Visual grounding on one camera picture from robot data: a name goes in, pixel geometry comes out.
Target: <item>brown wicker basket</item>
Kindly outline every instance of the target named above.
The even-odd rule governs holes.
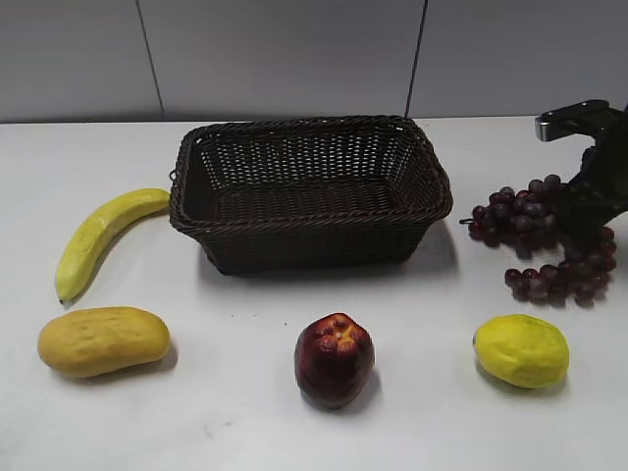
[[[224,274],[400,262],[451,210],[428,138],[397,116],[198,128],[170,221]]]

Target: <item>white wall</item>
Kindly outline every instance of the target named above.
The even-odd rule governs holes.
[[[133,0],[0,0],[0,123],[161,117]]]
[[[423,6],[0,0],[0,123],[403,114]],[[622,107],[626,19],[626,0],[430,0],[410,115]]]
[[[628,102],[628,0],[432,0],[410,114],[534,115]]]
[[[142,0],[169,120],[402,114],[418,0]]]

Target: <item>apple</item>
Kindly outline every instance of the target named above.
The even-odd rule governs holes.
[[[296,383],[311,400],[332,409],[359,395],[374,363],[368,332],[341,312],[306,327],[294,350]]]

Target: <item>banana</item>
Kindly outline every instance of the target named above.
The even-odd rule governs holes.
[[[56,287],[63,303],[77,297],[91,280],[98,258],[131,223],[168,207],[170,193],[145,188],[122,194],[91,213],[66,246],[57,267]]]

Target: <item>table surface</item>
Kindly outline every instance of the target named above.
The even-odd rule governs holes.
[[[628,221],[618,269],[594,309],[514,301],[507,248],[473,242],[457,224],[490,192],[535,177],[571,177],[590,141],[536,140],[531,117],[419,120],[448,172],[450,216],[412,258],[369,267],[225,277],[167,217],[113,247],[72,308],[132,305],[162,317],[177,355],[85,381],[38,358],[36,339],[64,313],[59,257],[93,209],[139,187],[169,189],[183,135],[198,123],[0,126],[0,469],[603,470],[625,463]],[[532,264],[541,266],[557,254]],[[298,334],[344,311],[370,332],[376,368],[340,413],[301,397]],[[481,374],[474,331],[496,315],[557,325],[571,348],[560,387],[523,392]]]

